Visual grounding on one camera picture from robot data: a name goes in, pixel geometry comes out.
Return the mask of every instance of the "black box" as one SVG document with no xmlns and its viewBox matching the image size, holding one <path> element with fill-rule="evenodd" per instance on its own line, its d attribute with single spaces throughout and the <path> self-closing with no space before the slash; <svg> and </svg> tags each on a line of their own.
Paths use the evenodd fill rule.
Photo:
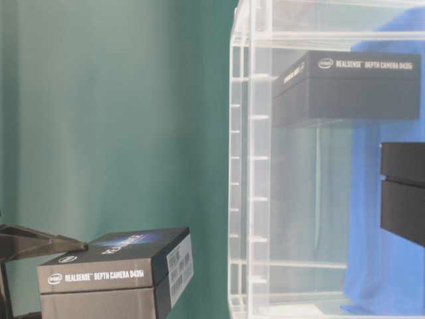
<svg viewBox="0 0 425 319">
<path fill-rule="evenodd" d="M 419 117 L 420 55 L 309 51 L 273 85 L 273 125 Z"/>
<path fill-rule="evenodd" d="M 381 227 L 425 246 L 425 143 L 381 147 Z"/>
<path fill-rule="evenodd" d="M 190 232 L 105 235 L 38 273 L 43 319 L 163 319 L 193 276 Z"/>
</svg>

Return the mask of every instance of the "blue fabric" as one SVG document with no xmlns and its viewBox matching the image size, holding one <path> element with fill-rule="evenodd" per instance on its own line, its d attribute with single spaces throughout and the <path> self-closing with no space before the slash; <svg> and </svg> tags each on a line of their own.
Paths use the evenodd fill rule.
<svg viewBox="0 0 425 319">
<path fill-rule="evenodd" d="M 425 31 L 425 8 L 406 11 L 379 30 Z M 365 41 L 353 46 L 352 51 L 420 53 L 421 76 L 425 77 L 425 41 Z M 353 130 L 349 249 L 344 293 L 355 305 L 343 308 L 359 314 L 425 314 L 425 249 L 379 226 L 379 144 L 385 141 L 425 141 L 424 81 L 421 83 L 419 120 L 383 122 Z"/>
</svg>

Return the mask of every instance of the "gray box side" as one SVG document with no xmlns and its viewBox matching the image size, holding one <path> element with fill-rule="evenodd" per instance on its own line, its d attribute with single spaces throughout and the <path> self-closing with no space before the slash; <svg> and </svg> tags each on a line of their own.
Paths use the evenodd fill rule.
<svg viewBox="0 0 425 319">
<path fill-rule="evenodd" d="M 46 294 L 43 319 L 157 319 L 154 288 Z"/>
</svg>

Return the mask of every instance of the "clear acrylic box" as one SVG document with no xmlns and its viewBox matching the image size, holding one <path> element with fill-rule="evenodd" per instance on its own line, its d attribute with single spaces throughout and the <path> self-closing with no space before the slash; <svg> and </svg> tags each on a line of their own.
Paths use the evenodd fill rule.
<svg viewBox="0 0 425 319">
<path fill-rule="evenodd" d="M 424 102 L 415 119 L 273 125 L 276 80 L 306 52 L 365 43 L 364 52 L 425 53 L 424 5 L 239 1 L 230 40 L 233 319 L 425 318 L 425 250 L 379 225 L 380 145 L 425 142 Z"/>
</svg>

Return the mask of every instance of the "box label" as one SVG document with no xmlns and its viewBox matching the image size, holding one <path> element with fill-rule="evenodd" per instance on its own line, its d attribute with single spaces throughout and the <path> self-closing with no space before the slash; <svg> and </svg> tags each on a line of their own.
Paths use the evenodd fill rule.
<svg viewBox="0 0 425 319">
<path fill-rule="evenodd" d="M 180 298 L 193 277 L 193 257 L 191 236 L 186 238 L 167 255 L 171 307 Z"/>
</svg>

